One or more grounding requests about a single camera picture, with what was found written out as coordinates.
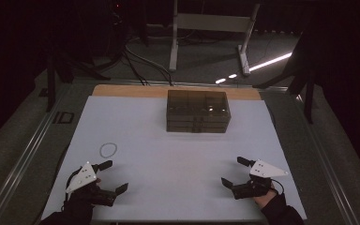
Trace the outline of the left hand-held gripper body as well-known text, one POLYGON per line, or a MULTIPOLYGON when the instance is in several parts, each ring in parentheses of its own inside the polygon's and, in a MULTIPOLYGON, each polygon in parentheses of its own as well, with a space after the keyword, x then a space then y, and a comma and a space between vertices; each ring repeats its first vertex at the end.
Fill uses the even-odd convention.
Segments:
MULTIPOLYGON (((84 187, 98 179, 97 173, 94 172, 93 166, 87 161, 79 170, 73 172, 66 185, 65 203, 75 200, 72 194, 75 190, 84 187)), ((103 190, 99 188, 97 191, 97 203, 95 205, 113 206, 116 199, 114 191, 103 190)))

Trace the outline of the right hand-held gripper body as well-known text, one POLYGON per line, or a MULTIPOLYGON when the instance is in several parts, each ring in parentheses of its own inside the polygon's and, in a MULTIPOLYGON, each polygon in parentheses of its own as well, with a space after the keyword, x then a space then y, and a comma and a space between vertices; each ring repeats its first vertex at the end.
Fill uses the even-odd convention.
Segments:
POLYGON ((236 200, 263 196, 271 187, 273 177, 288 175, 286 171, 262 160, 255 160, 249 168, 249 180, 245 184, 233 185, 231 189, 236 200))

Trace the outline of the clear plastic drawer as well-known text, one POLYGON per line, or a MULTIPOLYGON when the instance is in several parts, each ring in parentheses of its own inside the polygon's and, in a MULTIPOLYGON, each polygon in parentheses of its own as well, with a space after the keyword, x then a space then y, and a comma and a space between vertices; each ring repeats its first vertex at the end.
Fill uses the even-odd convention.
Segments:
POLYGON ((189 133, 225 133, 223 127, 167 127, 168 132, 189 132, 189 133))

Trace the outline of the smoky plastic drawer box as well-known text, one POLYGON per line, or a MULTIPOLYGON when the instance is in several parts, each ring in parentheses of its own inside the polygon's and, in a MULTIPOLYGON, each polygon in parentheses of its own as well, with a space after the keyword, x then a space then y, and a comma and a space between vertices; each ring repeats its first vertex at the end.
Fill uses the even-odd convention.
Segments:
POLYGON ((168 127, 227 129, 231 118, 225 92, 168 91, 166 130, 168 127))

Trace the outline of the person's left hand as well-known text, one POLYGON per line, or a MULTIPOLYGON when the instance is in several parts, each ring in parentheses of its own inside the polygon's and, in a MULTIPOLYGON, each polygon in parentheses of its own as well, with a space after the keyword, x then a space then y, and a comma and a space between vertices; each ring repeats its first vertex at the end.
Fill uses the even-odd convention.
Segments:
POLYGON ((72 194, 72 197, 78 200, 87 201, 91 204, 97 203, 97 191, 99 190, 98 184, 101 180, 98 178, 96 181, 85 185, 77 190, 75 190, 72 194))

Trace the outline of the person's right hand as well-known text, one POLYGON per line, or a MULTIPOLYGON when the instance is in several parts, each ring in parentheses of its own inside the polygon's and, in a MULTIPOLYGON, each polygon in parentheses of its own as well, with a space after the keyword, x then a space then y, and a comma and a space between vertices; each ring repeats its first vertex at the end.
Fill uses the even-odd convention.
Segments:
POLYGON ((254 197, 254 202, 263 209, 267 204, 269 204, 276 196, 278 195, 277 190, 274 185, 271 185, 267 193, 263 196, 254 197))

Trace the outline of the white table sheet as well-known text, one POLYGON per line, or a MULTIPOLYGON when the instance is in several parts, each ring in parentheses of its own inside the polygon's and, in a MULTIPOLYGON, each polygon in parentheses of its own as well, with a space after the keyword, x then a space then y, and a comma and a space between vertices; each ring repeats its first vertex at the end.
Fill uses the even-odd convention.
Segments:
POLYGON ((99 221, 230 222, 262 219, 251 199, 236 200, 221 177, 242 184, 249 169, 238 157, 289 168, 266 104, 230 101, 225 133, 166 130, 161 97, 90 97, 67 150, 43 214, 63 204, 69 176, 85 162, 112 160, 98 173, 101 187, 128 183, 112 207, 98 206, 99 221))

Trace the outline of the black stand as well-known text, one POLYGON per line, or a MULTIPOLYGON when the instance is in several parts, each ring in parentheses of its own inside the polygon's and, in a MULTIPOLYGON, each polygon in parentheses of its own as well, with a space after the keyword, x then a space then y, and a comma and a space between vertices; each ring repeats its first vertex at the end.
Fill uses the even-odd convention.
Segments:
POLYGON ((308 37, 303 32, 290 56, 285 68, 276 77, 267 82, 255 84, 254 88, 266 89, 280 81, 293 77, 291 84, 287 89, 289 95, 299 95, 306 88, 304 99, 304 116, 310 124, 312 120, 312 102, 314 94, 315 72, 308 49, 308 37))
POLYGON ((71 83, 74 79, 74 76, 71 73, 70 67, 75 67, 96 80, 109 80, 108 77, 100 75, 90 67, 77 62, 75 59, 71 58, 65 53, 49 53, 47 57, 47 112, 50 112, 53 109, 56 101, 55 75, 58 75, 63 83, 71 83))

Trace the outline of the white metal stand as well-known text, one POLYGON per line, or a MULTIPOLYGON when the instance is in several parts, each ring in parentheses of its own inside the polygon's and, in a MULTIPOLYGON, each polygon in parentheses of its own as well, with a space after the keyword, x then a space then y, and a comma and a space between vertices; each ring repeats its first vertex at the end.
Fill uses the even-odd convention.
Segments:
POLYGON ((176 71, 178 56, 179 29, 204 30, 218 32, 244 33, 244 42, 237 47, 241 71, 244 76, 250 75, 250 67, 247 57, 247 46, 250 40, 254 24, 260 9, 260 4, 254 4, 251 15, 248 17, 180 13, 178 0, 173 0, 172 16, 172 48, 170 54, 169 71, 176 71))

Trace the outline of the metal frame rail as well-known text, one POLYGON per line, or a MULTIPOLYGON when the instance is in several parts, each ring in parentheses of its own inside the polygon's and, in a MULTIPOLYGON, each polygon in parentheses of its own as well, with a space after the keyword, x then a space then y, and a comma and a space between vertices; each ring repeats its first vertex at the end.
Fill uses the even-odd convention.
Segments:
POLYGON ((0 217, 69 88, 68 84, 58 88, 51 107, 47 107, 42 98, 31 95, 0 130, 0 217))
POLYGON ((339 209, 339 212, 343 217, 345 225, 360 225, 360 222, 358 221, 358 218, 356 217, 356 214, 351 207, 350 201, 344 191, 344 188, 340 184, 338 176, 330 163, 330 159, 326 154, 326 150, 323 146, 322 141, 320 140, 320 136, 316 128, 312 124, 310 124, 309 121, 305 118, 305 101, 300 95, 296 95, 293 102, 295 103, 301 116, 304 118, 304 126, 306 127, 308 136, 312 141, 313 149, 318 156, 318 161, 322 168, 322 172, 328 186, 331 189, 332 195, 337 204, 337 208, 339 209))

